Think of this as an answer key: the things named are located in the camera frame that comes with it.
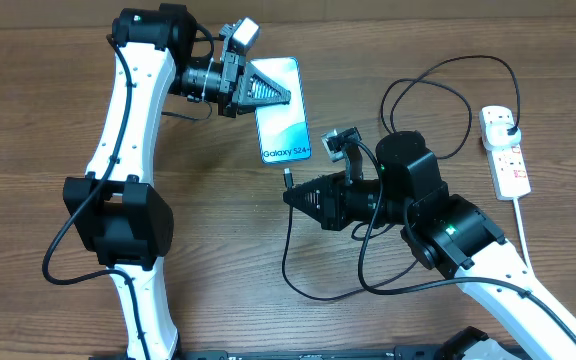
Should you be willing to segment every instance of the black cable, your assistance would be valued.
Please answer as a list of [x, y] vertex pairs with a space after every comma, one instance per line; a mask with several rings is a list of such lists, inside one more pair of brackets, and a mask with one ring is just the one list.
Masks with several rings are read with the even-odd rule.
[[174, 112], [170, 112], [170, 111], [162, 111], [161, 115], [176, 117], [176, 118], [180, 118], [180, 119], [186, 119], [186, 120], [190, 120], [190, 121], [208, 120], [208, 119], [210, 119], [210, 115], [212, 115], [212, 105], [208, 101], [204, 101], [204, 103], [208, 104], [208, 107], [210, 108], [210, 110], [208, 111], [208, 115], [206, 115], [206, 117], [204, 117], [204, 118], [194, 118], [192, 116], [178, 114], [178, 113], [174, 113]]
[[199, 23], [197, 23], [197, 30], [199, 30], [202, 34], [204, 34], [206, 41], [210, 42], [210, 52], [202, 56], [201, 58], [210, 60], [212, 58], [212, 55], [215, 53], [215, 38], [212, 36], [210, 31], [208, 31], [208, 29], [206, 29], [203, 25]]
[[[470, 120], [468, 122], [468, 130], [466, 131], [466, 136], [462, 140], [462, 142], [459, 145], [459, 147], [457, 148], [457, 150], [455, 150], [454, 152], [452, 152], [449, 155], [438, 157], [438, 158], [439, 159], [447, 159], [447, 158], [454, 156], [457, 152], [459, 152], [459, 150], [461, 150], [464, 143], [468, 139], [468, 134], [470, 132], [470, 126], [472, 124], [472, 111], [470, 111], [470, 105], [468, 105], [468, 102], [466, 101], [466, 99], [461, 94], [459, 94], [457, 91], [449, 88], [448, 86], [440, 84], [440, 83], [423, 81], [423, 78], [428, 76], [433, 70], [440, 67], [441, 65], [444, 65], [444, 64], [447, 64], [447, 63], [450, 63], [453, 61], [463, 60], [463, 59], [491, 59], [491, 60], [495, 60], [495, 61], [500, 62], [501, 64], [503, 64], [506, 67], [506, 69], [508, 69], [508, 72], [510, 73], [510, 76], [512, 77], [513, 84], [515, 85], [515, 93], [517, 94], [517, 119], [515, 121], [515, 125], [512, 128], [508, 129], [508, 134], [514, 135], [517, 132], [517, 129], [519, 128], [519, 119], [521, 117], [521, 96], [519, 94], [519, 83], [517, 82], [517, 77], [515, 76], [515, 72], [512, 70], [510, 65], [508, 65], [508, 63], [506, 63], [504, 60], [502, 60], [498, 57], [489, 56], [489, 55], [468, 55], [468, 56], [460, 56], [460, 57], [444, 60], [444, 61], [440, 62], [439, 64], [431, 67], [430, 69], [426, 70], [423, 74], [419, 75], [419, 77], [417, 77], [416, 79], [399, 79], [399, 80], [395, 81], [394, 83], [392, 83], [388, 87], [388, 90], [386, 90], [386, 93], [384, 94], [384, 97], [381, 101], [381, 108], [380, 108], [380, 112], [379, 112], [379, 115], [381, 117], [381, 122], [384, 124], [384, 128], [386, 128], [386, 131], [388, 131], [389, 134], [397, 132], [397, 130], [395, 129], [395, 119], [394, 119], [395, 107], [397, 107], [397, 104], [399, 104], [399, 101], [401, 101], [401, 99], [408, 92], [408, 90], [410, 90], [417, 83], [425, 83], [425, 84], [434, 85], [434, 86], [440, 87], [442, 89], [448, 90], [448, 91], [452, 92], [453, 94], [459, 96], [464, 101], [464, 103], [466, 103], [466, 106], [468, 106], [469, 113], [470, 113]], [[404, 89], [404, 91], [401, 92], [401, 94], [399, 95], [399, 97], [395, 101], [394, 105], [392, 106], [392, 109], [390, 110], [390, 126], [392, 128], [392, 131], [391, 131], [391, 129], [389, 129], [388, 126], [386, 125], [386, 120], [384, 119], [383, 106], [384, 106], [384, 103], [386, 101], [386, 96], [388, 95], [388, 93], [390, 92], [392, 87], [395, 86], [396, 84], [400, 83], [400, 82], [410, 82], [410, 84]]]
[[[286, 247], [284, 248], [284, 257], [281, 261], [281, 274], [284, 277], [284, 281], [286, 282], [286, 284], [288, 284], [288, 286], [290, 286], [291, 289], [295, 290], [295, 292], [297, 292], [299, 295], [304, 296], [310, 300], [316, 300], [316, 301], [337, 301], [337, 300], [342, 300], [348, 297], [351, 297], [353, 295], [357, 295], [360, 294], [364, 291], [366, 291], [365, 289], [356, 289], [350, 292], [347, 292], [345, 294], [341, 294], [338, 296], [333, 296], [333, 297], [316, 297], [316, 296], [312, 296], [312, 295], [308, 295], [305, 292], [297, 289], [297, 287], [295, 287], [290, 280], [288, 280], [288, 276], [286, 275], [286, 258], [288, 257], [288, 248], [290, 247], [290, 233], [292, 232], [292, 212], [293, 212], [293, 207], [290, 206], [289, 210], [288, 210], [288, 232], [286, 233]], [[417, 265], [417, 260], [415, 260], [410, 266], [408, 266], [408, 268], [406, 268], [404, 271], [400, 272], [399, 274], [397, 274], [397, 276], [392, 277], [388, 280], [384, 280], [378, 284], [375, 284], [374, 287], [380, 287], [380, 286], [384, 286], [387, 284], [390, 284], [393, 281], [398, 280], [399, 278], [401, 278], [402, 276], [408, 274], [408, 272], [410, 270], [412, 270], [412, 268], [415, 267], [415, 265]]]
[[68, 219], [68, 221], [66, 221], [64, 226], [62, 226], [61, 229], [59, 230], [59, 232], [57, 232], [57, 235], [55, 236], [52, 243], [48, 247], [48, 250], [46, 251], [46, 255], [44, 255], [43, 263], [41, 265], [41, 272], [43, 273], [44, 278], [48, 282], [55, 284], [55, 285], [77, 284], [77, 283], [80, 283], [82, 281], [94, 279], [94, 278], [97, 278], [97, 277], [100, 277], [103, 275], [119, 275], [122, 278], [124, 278], [125, 284], [128, 286], [128, 289], [130, 290], [130, 299], [132, 301], [133, 314], [135, 316], [135, 326], [137, 327], [137, 336], [141, 340], [141, 346], [143, 347], [144, 356], [145, 356], [146, 360], [150, 360], [150, 353], [148, 352], [148, 344], [146, 344], [146, 338], [144, 337], [144, 332], [143, 332], [143, 329], [141, 327], [141, 320], [139, 318], [139, 307], [137, 305], [137, 294], [135, 293], [135, 287], [133, 285], [132, 278], [130, 276], [128, 276], [128, 274], [126, 274], [123, 271], [116, 270], [116, 269], [106, 269], [106, 270], [96, 271], [96, 272], [93, 272], [93, 273], [90, 273], [87, 275], [79, 276], [76, 278], [62, 280], [62, 279], [54, 278], [50, 274], [50, 272], [48, 271], [48, 265], [50, 264], [50, 258], [52, 257], [53, 253], [57, 249], [57, 246], [59, 245], [59, 243], [63, 239], [64, 235], [66, 235], [66, 232], [68, 232], [68, 229], [75, 222], [75, 219], [77, 219], [77, 217], [79, 217], [81, 215], [84, 208], [89, 206], [89, 204], [93, 200], [96, 200], [98, 198], [99, 193], [101, 192], [101, 189], [103, 188], [103, 185], [106, 183], [106, 181], [110, 177], [110, 174], [112, 173], [112, 170], [115, 167], [115, 164], [117, 163], [117, 160], [118, 160], [117, 158], [119, 156], [119, 150], [121, 148], [121, 142], [123, 140], [124, 133], [126, 132], [126, 127], [128, 125], [128, 117], [130, 115], [130, 106], [132, 104], [132, 88], [134, 86], [134, 84], [132, 83], [132, 76], [130, 75], [130, 68], [128, 67], [128, 63], [126, 63], [126, 59], [124, 58], [123, 54], [121, 53], [121, 51], [119, 51], [117, 43], [115, 43], [115, 41], [112, 39], [112, 36], [107, 35], [106, 40], [108, 40], [108, 43], [110, 44], [110, 46], [112, 46], [113, 50], [117, 54], [117, 57], [119, 58], [119, 61], [121, 62], [122, 67], [124, 68], [124, 73], [126, 74], [126, 93], [127, 93], [126, 94], [126, 105], [124, 107], [124, 115], [123, 115], [123, 118], [121, 120], [121, 126], [119, 127], [119, 133], [117, 135], [117, 141], [115, 142], [115, 147], [112, 151], [112, 155], [110, 155], [110, 162], [108, 164], [108, 168], [106, 168], [106, 172], [101, 177], [101, 179], [99, 180], [99, 182], [97, 183], [95, 188], [90, 192], [90, 195], [88, 195], [88, 197], [81, 203], [81, 205], [79, 205], [77, 210], [75, 210], [75, 212], [70, 216], [70, 218]]
[[[357, 230], [359, 230], [362, 226], [366, 226], [368, 225], [368, 223], [359, 223], [357, 224], [357, 226], [355, 226], [354, 229], [352, 229], [352, 232], [350, 233], [350, 238], [356, 241], [364, 241], [363, 237], [359, 237], [357, 235], [355, 235], [357, 233]], [[370, 238], [374, 239], [379, 235], [383, 235], [385, 234], [388, 230], [392, 229], [395, 226], [395, 224], [389, 224], [388, 226], [386, 226], [385, 229], [383, 229], [380, 233], [377, 233], [375, 235], [371, 235]]]
[[[379, 171], [380, 170], [379, 169], [379, 163], [377, 162], [377, 159], [372, 154], [370, 149], [368, 149], [368, 147], [366, 147], [366, 145], [364, 145], [360, 141], [356, 141], [356, 140], [350, 140], [350, 142], [356, 144], [362, 150], [364, 150], [364, 152], [366, 153], [368, 158], [370, 158], [370, 161], [372, 162], [373, 166], [375, 167], [375, 170], [377, 171], [377, 176], [379, 177], [379, 184], [380, 185], [379, 185], [379, 197], [377, 199], [377, 205], [376, 205], [375, 209], [379, 209], [379, 206], [381, 205], [381, 199], [383, 196], [383, 188], [384, 188], [383, 187], [383, 179], [381, 176], [381, 171]], [[404, 207], [405, 207], [404, 226], [406, 229], [406, 235], [408, 235], [411, 240], [415, 241], [414, 234], [412, 233], [412, 231], [410, 229], [410, 224], [408, 223], [408, 207], [410, 206], [411, 203], [412, 203], [411, 199], [407, 199], [404, 202]], [[530, 290], [523, 289], [517, 285], [511, 284], [511, 283], [508, 283], [505, 281], [501, 281], [501, 280], [497, 280], [497, 279], [490, 279], [490, 278], [483, 278], [483, 277], [465, 277], [465, 278], [454, 278], [454, 279], [447, 279], [447, 280], [431, 281], [431, 282], [427, 282], [427, 283], [423, 283], [423, 284], [407, 286], [407, 287], [402, 287], [402, 288], [398, 288], [398, 289], [389, 289], [389, 290], [376, 289], [375, 287], [368, 285], [366, 283], [366, 280], [364, 279], [364, 273], [363, 273], [364, 258], [366, 255], [366, 250], [368, 248], [368, 242], [370, 241], [370, 233], [372, 232], [372, 228], [374, 227], [374, 224], [377, 220], [377, 215], [378, 215], [378, 212], [375, 211], [373, 214], [372, 220], [370, 221], [370, 224], [368, 225], [368, 229], [366, 230], [364, 242], [361, 245], [361, 251], [359, 252], [359, 261], [357, 262], [357, 275], [359, 276], [359, 282], [361, 283], [361, 286], [364, 288], [364, 290], [366, 290], [370, 293], [376, 294], [376, 295], [401, 295], [401, 294], [407, 294], [407, 293], [412, 293], [412, 292], [416, 292], [416, 291], [432, 289], [432, 288], [436, 288], [436, 287], [440, 287], [440, 286], [470, 283], [470, 282], [484, 283], [484, 284], [490, 284], [490, 285], [504, 287], [504, 288], [507, 288], [507, 289], [510, 289], [510, 290], [517, 292], [517, 294], [522, 298], [528, 298], [535, 305], [537, 305], [539, 308], [541, 308], [561, 328], [561, 330], [570, 338], [570, 340], [576, 345], [576, 335], [559, 318], [559, 316], [557, 316], [557, 314], [555, 314], [552, 311], [552, 309], [550, 309], [548, 307], [548, 305], [544, 304], [541, 300], [539, 300], [539, 298], [537, 298], [535, 295], [533, 295], [530, 292]]]
[[[390, 93], [390, 90], [395, 85], [397, 85], [401, 82], [413, 82], [413, 81], [415, 81], [415, 79], [404, 78], [404, 79], [399, 79], [399, 80], [393, 82], [392, 84], [390, 84], [390, 86], [388, 86], [388, 89], [384, 93], [384, 97], [381, 99], [381, 106], [379, 107], [379, 116], [381, 117], [382, 124], [384, 124], [384, 127], [386, 128], [386, 130], [390, 134], [391, 134], [391, 132], [388, 129], [388, 125], [386, 125], [386, 120], [384, 119], [384, 103], [386, 102], [386, 97], [388, 96], [388, 94]], [[443, 155], [443, 156], [437, 156], [437, 159], [439, 159], [439, 160], [449, 159], [449, 158], [455, 156], [459, 152], [459, 150], [461, 150], [461, 148], [466, 144], [466, 140], [468, 140], [468, 135], [470, 135], [470, 129], [472, 128], [472, 109], [470, 107], [470, 104], [468, 103], [468, 100], [466, 100], [466, 98], [463, 95], [461, 95], [457, 90], [451, 88], [450, 86], [447, 86], [447, 85], [444, 85], [444, 84], [441, 84], [438, 82], [434, 82], [434, 81], [429, 81], [429, 80], [417, 80], [417, 82], [422, 83], [422, 84], [433, 85], [433, 86], [442, 88], [444, 90], [450, 91], [451, 93], [457, 95], [461, 99], [461, 101], [464, 102], [464, 104], [466, 105], [466, 108], [468, 108], [468, 127], [466, 127], [466, 134], [464, 135], [463, 140], [461, 140], [461, 144], [459, 144], [459, 146], [457, 146], [457, 148], [453, 152], [451, 152], [450, 154]], [[392, 110], [390, 110], [391, 119], [393, 118], [395, 106], [397, 106], [397, 104], [393, 105]]]

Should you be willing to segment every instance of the wooden surface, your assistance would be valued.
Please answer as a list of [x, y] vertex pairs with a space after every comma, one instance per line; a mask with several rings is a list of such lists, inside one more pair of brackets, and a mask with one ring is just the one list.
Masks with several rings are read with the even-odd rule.
[[[125, 348], [110, 279], [57, 287], [40, 271], [67, 218], [63, 180], [83, 174], [104, 125], [113, 76], [107, 31], [0, 31], [0, 359], [84, 359]], [[391, 81], [474, 53], [500, 56], [516, 70], [533, 188], [521, 201], [532, 261], [539, 279], [576, 315], [576, 18], [265, 25], [251, 51], [299, 59], [314, 151], [312, 159], [291, 164], [297, 182], [343, 167], [331, 164], [319, 144], [333, 127], [357, 126], [375, 146], [386, 134], [377, 108]], [[515, 107], [512, 82], [494, 62], [455, 63], [433, 79], [460, 90], [474, 111]], [[174, 97], [166, 108], [205, 111]], [[459, 99], [422, 86], [397, 111], [399, 128], [420, 130], [438, 154], [458, 144], [466, 120]], [[495, 199], [479, 136], [475, 125], [463, 150], [440, 163], [442, 176], [517, 244], [512, 205]], [[290, 290], [280, 273], [287, 225], [282, 167], [262, 165], [253, 115], [195, 124], [164, 118], [155, 169], [157, 191], [175, 214], [165, 276], [187, 350], [388, 348], [443, 342], [468, 325], [510, 340], [456, 287], [332, 304]], [[367, 168], [366, 176], [374, 173]], [[288, 271], [297, 286], [316, 295], [358, 286], [359, 243], [349, 231], [323, 232], [297, 213], [293, 234]], [[393, 231], [371, 243], [367, 261], [376, 282], [412, 258]], [[71, 231], [53, 273], [97, 269], [94, 254]], [[438, 278], [419, 267], [399, 285]]]
[[[162, 0], [0, 0], [0, 29], [109, 27], [123, 8], [157, 9]], [[166, 0], [206, 24], [576, 16], [576, 0]]]

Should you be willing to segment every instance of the power strip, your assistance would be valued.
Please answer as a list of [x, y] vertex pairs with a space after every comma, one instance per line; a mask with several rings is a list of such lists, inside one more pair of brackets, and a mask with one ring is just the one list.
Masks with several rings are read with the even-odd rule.
[[[526, 235], [524, 234], [524, 225], [519, 209], [519, 198], [531, 191], [528, 173], [526, 172], [526, 163], [519, 146], [521, 135], [507, 135], [505, 131], [496, 131], [496, 129], [505, 129], [514, 124], [512, 111], [503, 106], [486, 106], [481, 109], [479, 123], [481, 125], [482, 141], [488, 155], [488, 164], [490, 165], [495, 194], [499, 200], [512, 200], [524, 261], [534, 275], [530, 257], [528, 256], [528, 245], [526, 244]], [[496, 137], [492, 141], [494, 146], [491, 146], [492, 139], [486, 135], [490, 135], [493, 132]]]

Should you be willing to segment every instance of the wall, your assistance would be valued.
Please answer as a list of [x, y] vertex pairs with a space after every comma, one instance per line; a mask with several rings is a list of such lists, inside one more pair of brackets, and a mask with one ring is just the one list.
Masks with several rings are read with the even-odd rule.
[[[125, 7], [162, 0], [0, 0], [0, 28], [108, 26]], [[202, 23], [576, 16], [571, 0], [167, 0], [185, 3]]]

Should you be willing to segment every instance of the phone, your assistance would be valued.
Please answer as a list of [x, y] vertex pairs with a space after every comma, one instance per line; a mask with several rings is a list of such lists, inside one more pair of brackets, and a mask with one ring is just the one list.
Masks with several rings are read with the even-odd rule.
[[255, 110], [261, 160], [265, 164], [276, 164], [310, 158], [308, 118], [297, 59], [253, 59], [251, 63], [291, 94], [289, 104]]

